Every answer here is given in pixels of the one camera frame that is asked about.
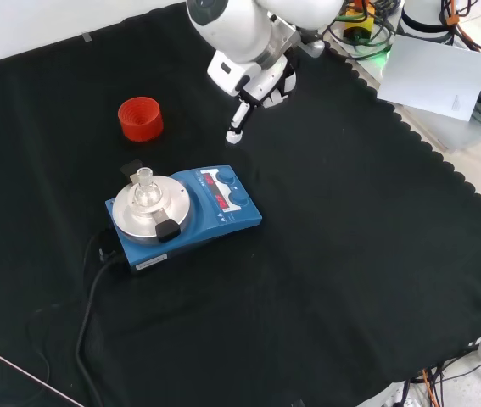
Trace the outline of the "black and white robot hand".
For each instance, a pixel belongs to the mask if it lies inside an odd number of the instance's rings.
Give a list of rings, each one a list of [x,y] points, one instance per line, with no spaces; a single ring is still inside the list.
[[[256,62],[234,63],[216,51],[207,73],[224,93],[239,101],[226,133],[231,144],[241,141],[243,127],[256,108],[277,106],[296,86],[296,73],[286,55],[280,56],[270,68],[262,68]]]

